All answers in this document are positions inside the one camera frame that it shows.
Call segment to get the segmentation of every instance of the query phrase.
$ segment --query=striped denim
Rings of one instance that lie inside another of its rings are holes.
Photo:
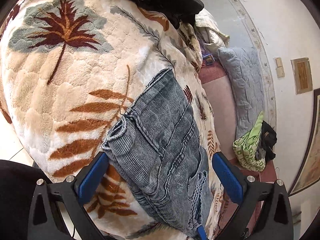
[[[212,202],[208,157],[172,69],[152,79],[102,147],[148,215],[191,237],[205,225]]]

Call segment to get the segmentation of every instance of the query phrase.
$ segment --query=pillow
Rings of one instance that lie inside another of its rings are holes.
[[[264,110],[263,84],[255,48],[220,48],[218,58],[226,70],[236,104],[236,139],[250,131]]]

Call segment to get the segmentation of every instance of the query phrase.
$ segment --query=light green fabric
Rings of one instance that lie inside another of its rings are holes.
[[[233,150],[242,167],[250,171],[263,171],[266,167],[264,158],[255,159],[260,141],[263,112],[261,111],[253,128],[233,143]]]

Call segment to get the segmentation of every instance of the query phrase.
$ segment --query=silver screw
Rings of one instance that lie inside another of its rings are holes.
[[[43,179],[38,179],[37,180],[37,185],[38,186],[41,186],[41,185],[43,185],[44,184],[44,180]]]
[[[283,181],[282,181],[281,179],[277,179],[277,184],[278,184],[279,186],[282,186],[282,185],[283,185]]]
[[[67,181],[67,182],[73,182],[74,179],[75,179],[75,176],[72,176],[72,175],[66,177],[66,181]]]
[[[249,175],[247,177],[247,180],[250,181],[250,182],[254,182],[256,179],[254,178],[254,176]]]

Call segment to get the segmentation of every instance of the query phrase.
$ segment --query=black pants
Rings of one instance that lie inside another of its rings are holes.
[[[29,209],[40,170],[0,160],[0,239],[27,240]]]

